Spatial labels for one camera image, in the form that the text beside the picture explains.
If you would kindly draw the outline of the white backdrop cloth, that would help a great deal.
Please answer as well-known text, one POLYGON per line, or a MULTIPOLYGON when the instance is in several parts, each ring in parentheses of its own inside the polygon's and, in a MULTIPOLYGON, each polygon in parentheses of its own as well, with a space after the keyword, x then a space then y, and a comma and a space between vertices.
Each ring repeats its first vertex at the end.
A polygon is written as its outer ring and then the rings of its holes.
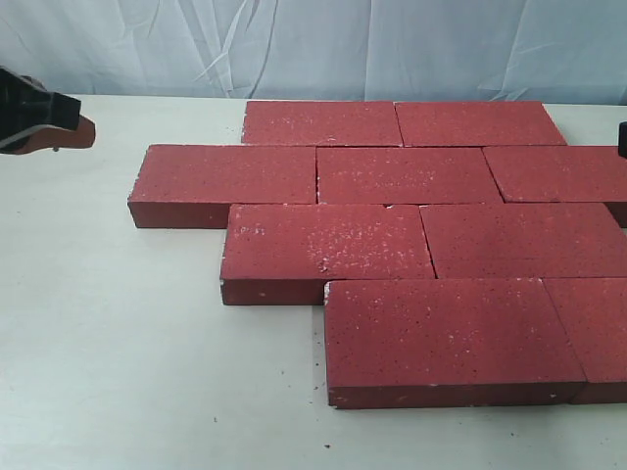
POLYGON ((65 93, 626 101, 622 1, 5 1, 1 63, 65 93))

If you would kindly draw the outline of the red brick bottom stack left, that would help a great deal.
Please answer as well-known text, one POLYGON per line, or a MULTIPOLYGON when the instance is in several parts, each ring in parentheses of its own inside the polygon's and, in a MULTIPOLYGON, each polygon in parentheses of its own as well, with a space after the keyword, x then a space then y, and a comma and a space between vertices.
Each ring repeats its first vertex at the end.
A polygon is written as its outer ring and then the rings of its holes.
POLYGON ((265 146, 403 145, 391 102, 250 101, 241 141, 265 146))

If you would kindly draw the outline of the red brick third row right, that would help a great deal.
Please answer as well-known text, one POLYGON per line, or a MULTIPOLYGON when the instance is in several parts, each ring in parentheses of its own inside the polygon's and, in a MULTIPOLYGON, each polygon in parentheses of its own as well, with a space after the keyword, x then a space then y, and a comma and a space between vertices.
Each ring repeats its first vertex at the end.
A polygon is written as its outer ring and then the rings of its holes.
POLYGON ((626 236, 600 203, 425 206, 439 278, 626 275, 626 236))

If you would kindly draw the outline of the red brick right middle row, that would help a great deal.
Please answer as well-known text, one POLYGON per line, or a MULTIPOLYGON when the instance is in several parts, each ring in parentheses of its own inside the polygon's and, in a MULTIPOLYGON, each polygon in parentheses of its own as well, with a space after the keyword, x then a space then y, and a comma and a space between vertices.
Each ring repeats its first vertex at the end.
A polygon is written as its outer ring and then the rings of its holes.
POLYGON ((626 226, 626 160, 611 146, 483 149, 507 203, 602 203, 626 226))

